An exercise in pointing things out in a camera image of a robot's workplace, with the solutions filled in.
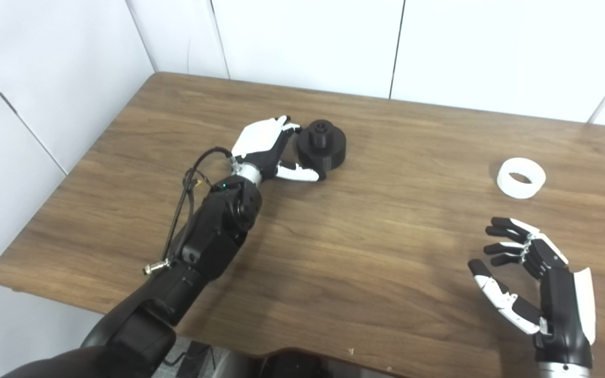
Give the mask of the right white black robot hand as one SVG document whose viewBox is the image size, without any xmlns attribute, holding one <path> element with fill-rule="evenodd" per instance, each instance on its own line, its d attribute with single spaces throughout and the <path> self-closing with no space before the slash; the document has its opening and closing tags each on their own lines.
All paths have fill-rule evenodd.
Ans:
<svg viewBox="0 0 605 378">
<path fill-rule="evenodd" d="M 540 305 L 510 291 L 479 259 L 468 262 L 492 306 L 531 336 L 542 377 L 589 377 L 596 341 L 596 303 L 590 268 L 573 272 L 561 250 L 540 229 L 508 217 L 493 217 L 487 235 L 502 242 L 485 246 L 495 267 L 518 264 L 539 284 Z"/>
</svg>

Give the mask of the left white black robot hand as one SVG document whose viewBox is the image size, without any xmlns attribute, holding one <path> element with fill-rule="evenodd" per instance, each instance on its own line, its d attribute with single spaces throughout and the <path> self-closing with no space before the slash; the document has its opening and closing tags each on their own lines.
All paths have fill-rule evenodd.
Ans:
<svg viewBox="0 0 605 378">
<path fill-rule="evenodd" d="M 301 131 L 302 127 L 292 123 L 288 115 L 260 120 L 246 126 L 232 148 L 232 156 L 236 161 L 233 174 L 255 186 L 276 177 L 301 182 L 324 181 L 324 171 L 283 160 L 289 139 Z"/>
</svg>

